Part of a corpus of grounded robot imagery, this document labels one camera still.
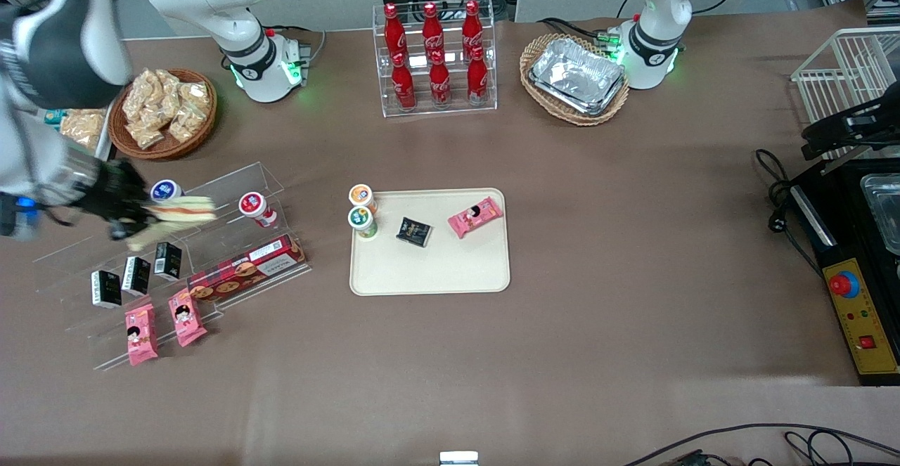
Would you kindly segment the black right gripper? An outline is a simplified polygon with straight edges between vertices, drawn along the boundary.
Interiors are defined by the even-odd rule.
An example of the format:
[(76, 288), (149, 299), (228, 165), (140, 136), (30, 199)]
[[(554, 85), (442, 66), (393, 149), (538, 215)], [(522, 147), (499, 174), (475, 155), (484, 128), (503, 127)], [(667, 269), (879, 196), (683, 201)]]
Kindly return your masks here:
[(141, 197), (141, 175), (128, 160), (100, 162), (94, 182), (75, 185), (80, 196), (71, 207), (108, 221), (109, 238), (122, 241), (153, 224), (151, 207), (160, 203)]

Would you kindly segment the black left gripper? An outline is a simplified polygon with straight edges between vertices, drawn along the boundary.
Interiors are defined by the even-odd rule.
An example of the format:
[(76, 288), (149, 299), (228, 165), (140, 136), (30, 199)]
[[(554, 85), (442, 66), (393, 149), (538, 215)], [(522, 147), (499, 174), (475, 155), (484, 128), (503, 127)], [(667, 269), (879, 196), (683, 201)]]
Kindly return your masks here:
[(897, 145), (898, 100), (885, 96), (843, 110), (802, 131), (807, 161), (847, 145)]

